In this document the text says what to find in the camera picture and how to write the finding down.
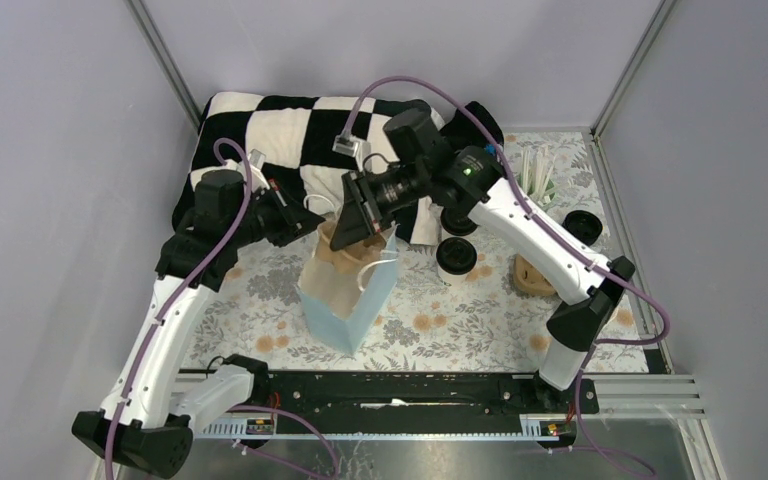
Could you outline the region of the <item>single brown cup carrier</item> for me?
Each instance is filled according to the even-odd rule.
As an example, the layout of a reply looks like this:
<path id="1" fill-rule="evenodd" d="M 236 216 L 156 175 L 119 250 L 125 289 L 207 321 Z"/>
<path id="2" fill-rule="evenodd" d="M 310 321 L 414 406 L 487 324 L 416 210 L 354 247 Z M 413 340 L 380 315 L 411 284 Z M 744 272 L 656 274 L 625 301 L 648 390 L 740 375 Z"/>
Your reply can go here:
<path id="1" fill-rule="evenodd" d="M 373 261 L 381 259 L 382 251 L 386 248 L 384 243 L 357 242 L 345 249 L 336 251 L 333 257 L 333 265 L 338 273 L 358 273 L 363 267 Z"/>

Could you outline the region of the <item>white paper bag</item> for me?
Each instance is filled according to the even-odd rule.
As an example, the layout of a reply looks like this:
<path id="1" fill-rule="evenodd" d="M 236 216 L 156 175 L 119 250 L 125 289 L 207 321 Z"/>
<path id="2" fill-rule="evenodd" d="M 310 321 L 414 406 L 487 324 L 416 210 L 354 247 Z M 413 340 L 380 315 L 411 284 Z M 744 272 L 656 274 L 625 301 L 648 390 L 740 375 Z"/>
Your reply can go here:
<path id="1" fill-rule="evenodd" d="M 319 194 L 306 195 L 303 205 L 325 216 L 317 227 L 311 258 L 297 283 L 306 325 L 322 343 L 352 355 L 363 345 L 396 285 L 399 257 L 395 230 L 391 228 L 362 241 L 386 245 L 380 260 L 358 273 L 341 274 L 333 265 L 336 251 L 329 248 L 339 208 Z"/>

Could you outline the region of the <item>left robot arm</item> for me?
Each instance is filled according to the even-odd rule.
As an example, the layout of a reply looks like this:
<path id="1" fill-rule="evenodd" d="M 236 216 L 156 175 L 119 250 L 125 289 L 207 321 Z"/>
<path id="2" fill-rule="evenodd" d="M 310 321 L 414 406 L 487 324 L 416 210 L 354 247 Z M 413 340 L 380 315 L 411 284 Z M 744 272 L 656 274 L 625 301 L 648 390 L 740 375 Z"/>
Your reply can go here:
<path id="1" fill-rule="evenodd" d="M 194 203 L 162 248 L 138 338 L 115 385 L 96 411 L 81 411 L 73 435 L 104 462 L 162 479 L 176 475 L 194 437 L 241 405 L 276 399 L 266 363 L 239 354 L 179 399 L 172 388 L 200 317 L 237 264 L 240 249 L 267 241 L 284 247 L 311 233 L 323 217 L 257 171 L 206 168 L 192 174 Z"/>

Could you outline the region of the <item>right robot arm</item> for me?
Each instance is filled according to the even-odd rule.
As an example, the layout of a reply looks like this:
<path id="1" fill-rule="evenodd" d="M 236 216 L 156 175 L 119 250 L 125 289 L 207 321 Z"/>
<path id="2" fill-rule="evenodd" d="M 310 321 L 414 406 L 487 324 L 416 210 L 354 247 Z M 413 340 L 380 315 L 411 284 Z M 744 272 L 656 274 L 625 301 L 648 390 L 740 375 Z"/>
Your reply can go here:
<path id="1" fill-rule="evenodd" d="M 562 300 L 547 322 L 552 341 L 533 386 L 539 407 L 561 410 L 572 400 L 572 384 L 628 287 L 633 264 L 610 260 L 578 241 L 525 196 L 493 154 L 476 146 L 454 149 L 429 113 L 402 112 L 383 132 L 398 160 L 381 173 L 343 176 L 344 203 L 331 250 L 381 232 L 397 211 L 424 198 L 505 240 Z"/>

